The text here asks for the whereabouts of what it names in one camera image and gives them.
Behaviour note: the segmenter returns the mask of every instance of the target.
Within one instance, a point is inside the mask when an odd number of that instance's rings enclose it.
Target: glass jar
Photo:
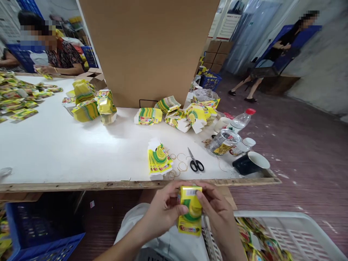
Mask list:
[[[214,155],[222,156],[228,152],[232,146],[240,143],[241,141],[242,138],[238,134],[234,133],[230,129],[222,129],[210,142],[207,150]]]
[[[239,155],[248,152],[256,142],[252,138],[245,138],[242,142],[234,145],[229,151],[233,156],[238,157]]]

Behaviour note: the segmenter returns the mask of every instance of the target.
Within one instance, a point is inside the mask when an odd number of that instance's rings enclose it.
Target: white table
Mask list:
[[[169,154],[176,156],[177,179],[206,179],[225,186],[280,183],[271,171],[263,178],[235,179],[230,170],[233,157],[225,154],[218,159],[204,148],[202,141],[215,134],[212,126],[195,134],[192,129],[183,133],[164,120],[152,126],[136,125],[133,119],[138,109],[132,108],[117,108],[117,120],[109,126],[103,126],[99,118],[80,123],[61,104],[65,93],[73,89],[74,79],[17,77],[33,84],[55,84],[64,91],[44,98],[35,108],[38,114],[16,124],[0,124],[0,168],[13,168],[11,175],[1,179],[0,191],[161,187],[166,181],[150,181],[149,176],[147,149],[153,137],[160,138]],[[204,172],[190,169],[188,147],[203,163]],[[187,171],[179,172],[179,164],[181,169],[188,167]]]

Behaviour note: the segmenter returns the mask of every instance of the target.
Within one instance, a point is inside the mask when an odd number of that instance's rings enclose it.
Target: blue plastic crate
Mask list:
[[[219,83],[221,82],[222,78],[216,73],[213,73],[213,72],[208,72],[208,73],[214,75],[215,78],[208,77],[205,74],[203,74],[200,80],[200,85],[203,87],[203,89],[211,89],[212,91],[215,91]]]
[[[34,62],[30,58],[30,52],[21,50],[21,45],[18,43],[7,44],[6,46],[28,73],[35,73]]]
[[[43,18],[39,8],[37,7],[34,0],[17,0],[18,5],[22,10],[32,11],[33,13],[41,16]]]
[[[81,49],[86,57],[88,66],[90,68],[99,68],[99,66],[96,64],[95,60],[94,60],[94,52],[92,47],[90,46],[81,46]]]
[[[85,235],[66,236],[70,228],[61,217],[47,218],[36,202],[7,203],[5,209],[13,246],[8,261],[66,261]]]

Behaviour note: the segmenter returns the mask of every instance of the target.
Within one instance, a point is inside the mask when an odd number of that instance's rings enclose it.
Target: dark hair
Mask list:
[[[49,26],[45,24],[46,21],[33,12],[21,10],[18,13],[18,20],[21,26],[33,26],[35,31],[41,32],[41,35],[50,35]]]
[[[303,22],[305,22],[306,20],[309,20],[310,18],[317,16],[319,14],[319,11],[307,11],[307,13],[305,13],[301,19],[299,19],[293,26],[293,28],[291,30],[293,30],[294,32],[297,32],[298,29],[301,28]]]

